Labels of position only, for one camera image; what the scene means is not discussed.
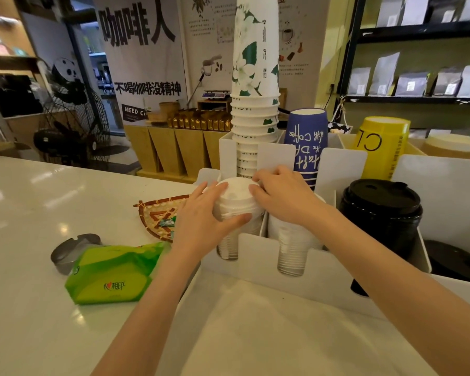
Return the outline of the white cup and lid organizer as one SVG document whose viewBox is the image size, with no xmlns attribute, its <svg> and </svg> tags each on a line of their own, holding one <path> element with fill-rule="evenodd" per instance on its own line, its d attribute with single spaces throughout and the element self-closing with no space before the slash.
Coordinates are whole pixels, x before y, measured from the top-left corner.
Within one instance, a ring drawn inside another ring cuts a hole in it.
<svg viewBox="0 0 470 376">
<path fill-rule="evenodd" d="M 336 207 L 343 190 L 360 178 L 366 154 L 351 150 L 352 134 L 328 135 L 328 148 L 319 163 L 315 192 Z M 399 160 L 394 181 L 406 183 L 421 198 L 424 209 L 419 226 L 419 242 L 409 262 L 422 272 L 432 270 L 423 239 L 436 240 L 470 253 L 470 159 L 425 156 L 411 140 Z M 206 270 L 264 285 L 334 307 L 385 319 L 367 297 L 350 289 L 351 274 L 330 253 L 311 249 L 303 276 L 285 276 L 277 270 L 278 242 L 268 239 L 265 217 L 257 235 L 239 236 L 237 260 L 223 260 L 216 250 L 201 262 Z"/>
</svg>

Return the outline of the row of grey coffee bags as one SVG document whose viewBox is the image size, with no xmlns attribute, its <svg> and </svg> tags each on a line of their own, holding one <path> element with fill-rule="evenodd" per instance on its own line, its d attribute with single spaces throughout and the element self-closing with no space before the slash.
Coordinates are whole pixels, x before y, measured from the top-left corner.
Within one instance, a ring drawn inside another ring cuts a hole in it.
<svg viewBox="0 0 470 376">
<path fill-rule="evenodd" d="M 355 0 L 338 92 L 343 100 L 362 98 L 451 99 L 470 103 L 470 64 L 421 69 L 396 75 L 400 50 L 371 67 L 355 68 L 358 45 L 470 38 L 470 0 Z"/>
</svg>

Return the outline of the green tissue pack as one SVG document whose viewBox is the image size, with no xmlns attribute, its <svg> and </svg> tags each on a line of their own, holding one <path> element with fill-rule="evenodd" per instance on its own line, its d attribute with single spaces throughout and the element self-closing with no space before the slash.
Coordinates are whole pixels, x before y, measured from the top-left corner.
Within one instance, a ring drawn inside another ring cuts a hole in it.
<svg viewBox="0 0 470 376">
<path fill-rule="evenodd" d="M 171 243 L 164 241 L 88 248 L 75 261 L 64 287 L 76 305 L 139 301 L 170 250 Z"/>
</svg>

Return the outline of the white banner with black lettering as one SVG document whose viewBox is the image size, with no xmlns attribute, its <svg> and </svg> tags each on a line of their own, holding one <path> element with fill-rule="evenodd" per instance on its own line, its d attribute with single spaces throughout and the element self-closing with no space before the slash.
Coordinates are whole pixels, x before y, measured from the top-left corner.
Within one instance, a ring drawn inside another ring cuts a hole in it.
<svg viewBox="0 0 470 376">
<path fill-rule="evenodd" d="M 93 0 L 124 123 L 147 120 L 163 102 L 186 106 L 177 0 Z"/>
</svg>

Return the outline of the single black lid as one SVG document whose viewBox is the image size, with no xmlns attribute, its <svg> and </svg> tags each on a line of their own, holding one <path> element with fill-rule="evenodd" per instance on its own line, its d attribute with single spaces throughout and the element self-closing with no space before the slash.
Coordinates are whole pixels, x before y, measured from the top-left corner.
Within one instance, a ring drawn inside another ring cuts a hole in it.
<svg viewBox="0 0 470 376">
<path fill-rule="evenodd" d="M 424 240 L 432 274 L 470 282 L 470 253 L 436 240 Z"/>
</svg>

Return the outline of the row of golden coffee packets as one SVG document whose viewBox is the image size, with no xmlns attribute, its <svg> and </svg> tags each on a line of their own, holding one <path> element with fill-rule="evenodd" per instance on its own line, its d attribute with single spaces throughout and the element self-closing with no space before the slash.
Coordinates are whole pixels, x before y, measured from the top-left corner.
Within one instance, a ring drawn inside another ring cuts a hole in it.
<svg viewBox="0 0 470 376">
<path fill-rule="evenodd" d="M 230 132 L 232 115 L 222 110 L 181 109 L 169 113 L 166 123 L 170 128 Z"/>
</svg>

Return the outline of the stack of floral paper cups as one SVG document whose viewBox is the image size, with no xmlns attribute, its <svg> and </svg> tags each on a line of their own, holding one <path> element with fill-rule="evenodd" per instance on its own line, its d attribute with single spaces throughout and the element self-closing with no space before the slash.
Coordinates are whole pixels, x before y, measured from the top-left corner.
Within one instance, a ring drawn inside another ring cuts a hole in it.
<svg viewBox="0 0 470 376">
<path fill-rule="evenodd" d="M 277 0 L 237 0 L 232 67 L 232 140 L 237 176 L 257 170 L 259 144 L 279 139 L 279 7 Z"/>
</svg>

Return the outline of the black standing fan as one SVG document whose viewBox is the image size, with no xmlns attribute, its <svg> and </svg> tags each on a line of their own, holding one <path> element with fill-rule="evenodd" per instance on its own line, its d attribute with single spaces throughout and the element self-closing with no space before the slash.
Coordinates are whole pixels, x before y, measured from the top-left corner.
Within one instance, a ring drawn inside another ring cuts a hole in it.
<svg viewBox="0 0 470 376">
<path fill-rule="evenodd" d="M 112 144 L 109 122 L 99 95 L 85 86 L 88 102 L 75 106 L 51 95 L 33 134 L 34 149 L 44 162 L 108 170 L 110 157 L 125 153 L 128 145 Z"/>
</svg>

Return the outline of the person's left hand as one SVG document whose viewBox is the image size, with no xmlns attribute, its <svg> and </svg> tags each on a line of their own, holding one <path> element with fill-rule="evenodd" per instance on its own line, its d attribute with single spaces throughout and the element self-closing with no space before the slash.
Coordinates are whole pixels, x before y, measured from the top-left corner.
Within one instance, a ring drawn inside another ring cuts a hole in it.
<svg viewBox="0 0 470 376">
<path fill-rule="evenodd" d="M 196 265 L 229 234 L 216 234 L 219 221 L 213 214 L 227 183 L 201 183 L 180 207 L 176 216 L 172 252 Z"/>
</svg>

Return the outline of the stack of black cup lids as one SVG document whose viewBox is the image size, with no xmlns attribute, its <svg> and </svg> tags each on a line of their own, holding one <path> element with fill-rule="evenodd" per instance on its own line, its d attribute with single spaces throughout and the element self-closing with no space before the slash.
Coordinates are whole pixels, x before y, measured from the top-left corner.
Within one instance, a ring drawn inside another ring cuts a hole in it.
<svg viewBox="0 0 470 376">
<path fill-rule="evenodd" d="M 358 228 L 408 261 L 424 210 L 420 196 L 407 184 L 355 180 L 344 189 L 338 209 Z"/>
</svg>

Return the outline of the grey metal holder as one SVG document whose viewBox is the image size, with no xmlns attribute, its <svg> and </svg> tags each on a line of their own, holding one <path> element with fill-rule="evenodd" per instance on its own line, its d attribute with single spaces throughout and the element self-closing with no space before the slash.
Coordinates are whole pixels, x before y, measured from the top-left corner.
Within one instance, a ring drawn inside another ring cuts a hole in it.
<svg viewBox="0 0 470 376">
<path fill-rule="evenodd" d="M 97 246 L 102 246 L 101 239 L 97 234 L 81 234 L 59 244 L 50 254 L 50 260 L 61 275 L 68 276 L 76 260 L 88 248 Z"/>
</svg>

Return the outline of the stack of kraft paper bowls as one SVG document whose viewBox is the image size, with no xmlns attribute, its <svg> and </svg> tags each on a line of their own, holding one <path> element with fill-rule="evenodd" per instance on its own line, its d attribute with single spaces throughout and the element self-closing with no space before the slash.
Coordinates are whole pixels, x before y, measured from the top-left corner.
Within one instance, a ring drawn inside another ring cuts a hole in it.
<svg viewBox="0 0 470 376">
<path fill-rule="evenodd" d="M 429 136 L 421 151 L 428 156 L 470 159 L 470 136 L 447 133 Z"/>
</svg>

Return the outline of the round wooden container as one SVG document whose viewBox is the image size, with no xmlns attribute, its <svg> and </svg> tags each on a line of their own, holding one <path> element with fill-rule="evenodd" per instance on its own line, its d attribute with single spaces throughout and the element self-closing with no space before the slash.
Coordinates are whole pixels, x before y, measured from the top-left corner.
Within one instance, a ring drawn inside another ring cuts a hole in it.
<svg viewBox="0 0 470 376">
<path fill-rule="evenodd" d="M 159 121 L 166 122 L 169 118 L 173 118 L 180 110 L 179 101 L 161 102 L 159 103 L 160 119 Z"/>
</svg>

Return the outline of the person's right forearm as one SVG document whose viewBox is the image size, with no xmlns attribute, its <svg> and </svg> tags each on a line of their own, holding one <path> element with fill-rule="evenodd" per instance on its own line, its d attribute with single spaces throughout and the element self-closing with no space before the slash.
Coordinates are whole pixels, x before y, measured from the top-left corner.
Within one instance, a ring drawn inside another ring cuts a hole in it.
<svg viewBox="0 0 470 376">
<path fill-rule="evenodd" d="M 439 376 L 470 376 L 470 304 L 401 259 L 337 209 L 313 209 L 310 230 Z"/>
</svg>

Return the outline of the stack of white cup lids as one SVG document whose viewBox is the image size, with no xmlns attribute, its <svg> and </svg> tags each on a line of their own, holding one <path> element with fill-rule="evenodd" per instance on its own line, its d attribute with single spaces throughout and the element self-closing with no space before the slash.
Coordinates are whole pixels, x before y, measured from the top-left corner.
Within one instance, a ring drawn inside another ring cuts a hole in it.
<svg viewBox="0 0 470 376">
<path fill-rule="evenodd" d="M 245 177 L 229 178 L 225 180 L 225 183 L 228 187 L 214 204 L 214 216 L 219 221 L 226 221 L 241 214 L 251 214 L 251 220 L 248 223 L 224 237 L 217 246 L 217 253 L 221 259 L 236 261 L 239 234 L 248 233 L 259 236 L 265 211 L 249 190 L 249 185 L 257 183 Z"/>
</svg>

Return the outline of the stack of blue paper cups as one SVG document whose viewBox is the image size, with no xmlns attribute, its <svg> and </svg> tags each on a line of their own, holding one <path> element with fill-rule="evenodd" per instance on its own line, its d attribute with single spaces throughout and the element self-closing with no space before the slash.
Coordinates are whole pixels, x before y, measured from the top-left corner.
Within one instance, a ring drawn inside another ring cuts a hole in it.
<svg viewBox="0 0 470 376">
<path fill-rule="evenodd" d="M 294 171 L 314 190 L 319 163 L 328 147 L 328 117 L 321 108 L 301 108 L 289 114 L 284 144 L 294 145 Z"/>
</svg>

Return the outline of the stack of yellow paper cups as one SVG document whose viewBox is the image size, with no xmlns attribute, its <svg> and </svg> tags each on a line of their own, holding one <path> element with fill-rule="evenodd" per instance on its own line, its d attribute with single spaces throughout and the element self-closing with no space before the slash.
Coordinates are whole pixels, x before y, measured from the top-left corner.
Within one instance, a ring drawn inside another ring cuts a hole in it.
<svg viewBox="0 0 470 376">
<path fill-rule="evenodd" d="M 356 136 L 355 150 L 367 153 L 363 179 L 390 181 L 406 147 L 410 121 L 407 119 L 366 117 Z"/>
</svg>

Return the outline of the person's right hand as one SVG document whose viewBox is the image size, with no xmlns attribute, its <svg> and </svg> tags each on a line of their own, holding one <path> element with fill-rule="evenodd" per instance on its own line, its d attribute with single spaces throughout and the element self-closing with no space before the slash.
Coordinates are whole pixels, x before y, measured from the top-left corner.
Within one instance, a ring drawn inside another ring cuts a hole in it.
<svg viewBox="0 0 470 376">
<path fill-rule="evenodd" d="M 281 221 L 311 228 L 330 208 L 300 174 L 283 165 L 273 171 L 257 170 L 252 180 L 272 197 L 272 212 L 268 213 Z"/>
</svg>

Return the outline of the woven bamboo tray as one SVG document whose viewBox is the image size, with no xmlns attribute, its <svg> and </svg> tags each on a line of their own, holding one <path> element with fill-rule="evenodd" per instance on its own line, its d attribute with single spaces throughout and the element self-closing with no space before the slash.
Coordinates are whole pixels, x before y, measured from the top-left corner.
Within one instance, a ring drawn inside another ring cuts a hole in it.
<svg viewBox="0 0 470 376">
<path fill-rule="evenodd" d="M 177 216 L 179 207 L 188 197 L 182 195 L 150 202 L 138 201 L 133 207 L 138 209 L 140 221 L 148 233 L 158 240 L 172 243 L 175 227 L 159 227 L 158 223 L 169 216 Z"/>
</svg>

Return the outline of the white illustrated coffee poster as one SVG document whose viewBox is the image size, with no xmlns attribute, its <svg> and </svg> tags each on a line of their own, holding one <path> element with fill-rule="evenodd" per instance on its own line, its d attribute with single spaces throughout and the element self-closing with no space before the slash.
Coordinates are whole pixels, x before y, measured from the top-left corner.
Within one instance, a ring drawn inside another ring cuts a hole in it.
<svg viewBox="0 0 470 376">
<path fill-rule="evenodd" d="M 331 0 L 277 0 L 279 6 L 280 88 L 287 90 L 285 108 L 314 107 Z M 193 97 L 204 91 L 232 88 L 233 35 L 237 0 L 180 0 L 191 86 L 207 75 Z"/>
</svg>

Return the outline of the panda figure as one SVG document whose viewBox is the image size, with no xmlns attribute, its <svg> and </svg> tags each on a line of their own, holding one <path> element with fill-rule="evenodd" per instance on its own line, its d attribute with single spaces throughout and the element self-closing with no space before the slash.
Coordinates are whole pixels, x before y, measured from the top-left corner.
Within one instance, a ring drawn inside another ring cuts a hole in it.
<svg viewBox="0 0 470 376">
<path fill-rule="evenodd" d="M 65 57 L 56 59 L 50 78 L 54 86 L 53 94 L 62 102 L 75 106 L 88 102 L 85 86 L 78 78 L 73 61 Z"/>
</svg>

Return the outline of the person's left forearm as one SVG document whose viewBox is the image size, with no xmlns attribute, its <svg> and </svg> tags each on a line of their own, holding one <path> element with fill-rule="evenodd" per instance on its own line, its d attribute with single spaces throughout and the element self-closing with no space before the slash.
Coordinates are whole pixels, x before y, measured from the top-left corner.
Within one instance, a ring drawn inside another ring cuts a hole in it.
<svg viewBox="0 0 470 376">
<path fill-rule="evenodd" d="M 177 305 L 199 262 L 190 248 L 172 248 L 90 376 L 155 376 Z"/>
</svg>

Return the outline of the black metal shelf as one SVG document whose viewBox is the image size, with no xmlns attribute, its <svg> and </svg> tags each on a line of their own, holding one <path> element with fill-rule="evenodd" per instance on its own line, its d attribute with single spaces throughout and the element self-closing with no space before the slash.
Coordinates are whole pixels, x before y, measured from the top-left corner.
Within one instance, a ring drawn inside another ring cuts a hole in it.
<svg viewBox="0 0 470 376">
<path fill-rule="evenodd" d="M 382 0 L 354 0 L 336 106 L 340 118 L 355 128 L 367 116 L 410 120 L 412 128 L 470 130 L 470 98 L 435 97 L 432 88 L 440 70 L 470 65 L 470 21 L 424 22 L 376 26 Z M 369 95 L 379 58 L 399 52 L 389 95 Z M 420 97 L 395 95 L 400 75 L 426 72 L 427 89 Z"/>
</svg>

